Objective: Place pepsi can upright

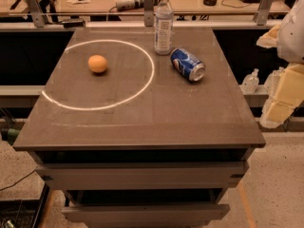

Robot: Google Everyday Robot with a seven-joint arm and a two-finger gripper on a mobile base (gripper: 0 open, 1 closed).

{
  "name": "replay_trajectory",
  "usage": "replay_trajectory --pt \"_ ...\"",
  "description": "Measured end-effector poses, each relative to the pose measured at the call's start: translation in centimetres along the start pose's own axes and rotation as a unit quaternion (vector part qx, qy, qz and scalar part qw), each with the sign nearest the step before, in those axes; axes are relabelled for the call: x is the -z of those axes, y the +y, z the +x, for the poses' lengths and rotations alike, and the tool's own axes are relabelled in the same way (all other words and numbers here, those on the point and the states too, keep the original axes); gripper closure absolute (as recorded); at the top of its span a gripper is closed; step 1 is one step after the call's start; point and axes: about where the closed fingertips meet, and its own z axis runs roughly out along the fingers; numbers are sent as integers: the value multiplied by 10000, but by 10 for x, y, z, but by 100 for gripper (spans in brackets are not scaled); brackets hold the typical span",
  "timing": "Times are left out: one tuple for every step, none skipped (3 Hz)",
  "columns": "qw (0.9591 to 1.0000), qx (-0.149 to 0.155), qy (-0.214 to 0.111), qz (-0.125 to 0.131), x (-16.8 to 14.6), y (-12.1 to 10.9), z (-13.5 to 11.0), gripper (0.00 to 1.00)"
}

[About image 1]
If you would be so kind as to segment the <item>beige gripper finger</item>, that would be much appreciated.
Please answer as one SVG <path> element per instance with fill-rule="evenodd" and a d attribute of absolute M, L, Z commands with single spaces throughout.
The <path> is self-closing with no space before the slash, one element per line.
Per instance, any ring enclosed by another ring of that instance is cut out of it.
<path fill-rule="evenodd" d="M 256 44 L 262 48 L 276 48 L 277 47 L 277 35 L 280 29 L 280 25 L 275 25 L 268 32 L 260 36 Z"/>
<path fill-rule="evenodd" d="M 304 65 L 289 63 L 273 95 L 266 100 L 259 123 L 265 128 L 282 125 L 304 102 Z"/>

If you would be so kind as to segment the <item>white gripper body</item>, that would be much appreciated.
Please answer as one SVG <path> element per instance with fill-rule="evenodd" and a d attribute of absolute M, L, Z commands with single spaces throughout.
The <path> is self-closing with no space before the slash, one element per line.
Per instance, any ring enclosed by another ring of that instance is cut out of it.
<path fill-rule="evenodd" d="M 290 63 L 304 63 L 304 0 L 298 0 L 281 22 L 277 54 Z"/>

